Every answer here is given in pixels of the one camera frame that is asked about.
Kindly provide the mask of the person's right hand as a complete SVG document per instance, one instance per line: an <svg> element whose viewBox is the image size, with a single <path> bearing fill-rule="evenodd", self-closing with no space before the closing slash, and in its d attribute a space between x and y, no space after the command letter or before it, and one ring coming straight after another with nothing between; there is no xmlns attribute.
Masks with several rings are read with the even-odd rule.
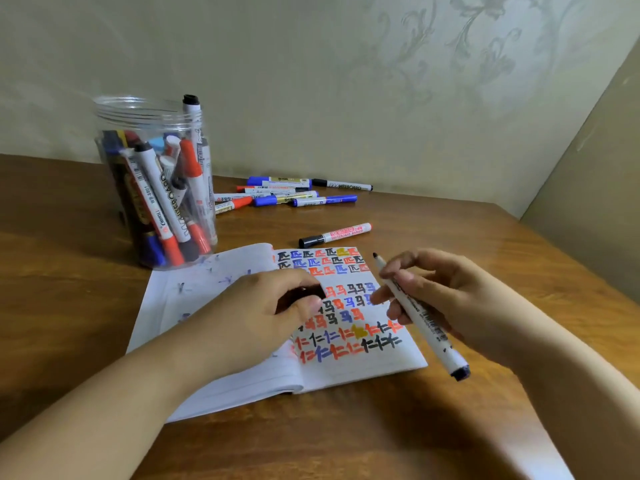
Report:
<svg viewBox="0 0 640 480"><path fill-rule="evenodd" d="M395 280L466 346L511 368L527 302L473 261L443 250L410 250L390 259L380 277Z"/></svg>

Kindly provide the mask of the person's left hand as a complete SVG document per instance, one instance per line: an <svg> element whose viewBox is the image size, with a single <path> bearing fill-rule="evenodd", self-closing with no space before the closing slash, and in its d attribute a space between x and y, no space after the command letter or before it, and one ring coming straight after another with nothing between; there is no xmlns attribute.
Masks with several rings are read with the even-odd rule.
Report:
<svg viewBox="0 0 640 480"><path fill-rule="evenodd" d="M249 369L284 345L296 329L277 329L276 306L288 290L320 284L300 269L246 275L188 320L188 352L197 383Z"/></svg>

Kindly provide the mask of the black marker cap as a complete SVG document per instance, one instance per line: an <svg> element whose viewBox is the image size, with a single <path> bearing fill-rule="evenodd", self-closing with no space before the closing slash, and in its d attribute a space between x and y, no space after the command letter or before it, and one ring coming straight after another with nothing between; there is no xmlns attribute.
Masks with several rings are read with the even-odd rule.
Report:
<svg viewBox="0 0 640 480"><path fill-rule="evenodd" d="M297 287L286 291L278 300L276 313L279 314L292 306L296 301L308 296L316 296L321 300L325 300L326 294L321 284L315 284L308 287Z"/></svg>

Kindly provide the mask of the white marker with black tip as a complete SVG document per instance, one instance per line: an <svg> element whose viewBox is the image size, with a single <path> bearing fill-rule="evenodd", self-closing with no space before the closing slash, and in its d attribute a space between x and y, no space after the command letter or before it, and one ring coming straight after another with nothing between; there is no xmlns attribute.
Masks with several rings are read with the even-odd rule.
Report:
<svg viewBox="0 0 640 480"><path fill-rule="evenodd" d="M383 284L411 319L414 327L426 339L447 373L457 381L468 379L470 377L468 362L454 348L444 330L433 320L428 307L406 293L395 278L385 278Z"/></svg>

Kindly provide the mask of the person's right forearm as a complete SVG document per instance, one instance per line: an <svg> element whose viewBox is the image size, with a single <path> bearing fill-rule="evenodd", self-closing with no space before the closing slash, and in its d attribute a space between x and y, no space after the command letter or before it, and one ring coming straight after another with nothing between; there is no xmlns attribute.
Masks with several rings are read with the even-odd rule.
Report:
<svg viewBox="0 0 640 480"><path fill-rule="evenodd" d="M509 325L507 361L575 480L640 480L640 389L544 314Z"/></svg>

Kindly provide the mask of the person's left forearm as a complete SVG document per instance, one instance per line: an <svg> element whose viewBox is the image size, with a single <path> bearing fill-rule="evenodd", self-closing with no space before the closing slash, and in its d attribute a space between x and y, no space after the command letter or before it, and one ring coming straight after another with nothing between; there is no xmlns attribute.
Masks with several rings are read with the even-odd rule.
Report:
<svg viewBox="0 0 640 480"><path fill-rule="evenodd" d="M0 444L0 480L129 480L167 418L219 376L220 327L193 317L73 389Z"/></svg>

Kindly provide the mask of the open notebook with coloured writing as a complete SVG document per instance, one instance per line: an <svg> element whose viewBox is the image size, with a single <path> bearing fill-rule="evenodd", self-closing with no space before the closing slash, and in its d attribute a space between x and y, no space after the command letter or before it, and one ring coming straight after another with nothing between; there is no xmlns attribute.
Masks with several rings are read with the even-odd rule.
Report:
<svg viewBox="0 0 640 480"><path fill-rule="evenodd" d="M384 306L372 305L379 284L357 248L275 250L269 243L153 271L126 352L187 320L241 276L278 268L302 269L320 282L325 298L319 311L270 358L199 389L168 422L428 365L410 332L389 320Z"/></svg>

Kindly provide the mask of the black-capped marker with red label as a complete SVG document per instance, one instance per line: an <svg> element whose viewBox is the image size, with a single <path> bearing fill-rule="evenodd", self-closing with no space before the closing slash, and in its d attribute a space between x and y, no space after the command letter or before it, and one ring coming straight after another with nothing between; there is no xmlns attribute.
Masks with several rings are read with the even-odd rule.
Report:
<svg viewBox="0 0 640 480"><path fill-rule="evenodd" d="M300 238L298 240L299 249L309 249L321 244L327 244L333 241L339 241L356 235L361 235L372 231L372 224L364 223L355 226L349 226L341 228L339 230L322 233L319 235L312 235L309 237Z"/></svg>

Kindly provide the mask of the pile of loose markers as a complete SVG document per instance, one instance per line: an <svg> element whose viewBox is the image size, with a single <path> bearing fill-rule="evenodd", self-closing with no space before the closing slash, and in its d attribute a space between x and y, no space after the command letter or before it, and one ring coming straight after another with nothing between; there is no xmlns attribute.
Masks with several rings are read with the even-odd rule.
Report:
<svg viewBox="0 0 640 480"><path fill-rule="evenodd" d="M329 196L323 197L316 191L317 188L334 188L350 191L372 192L372 184L354 182L342 182L339 180L327 180L322 178L281 178L267 176L251 176L246 184L236 186L235 193L214 193L213 202L216 205L216 213L224 212L222 209L228 202L236 209L245 200L254 207L270 207L282 203L294 207L308 205L324 205L325 203L349 203L356 202L357 197Z"/></svg>

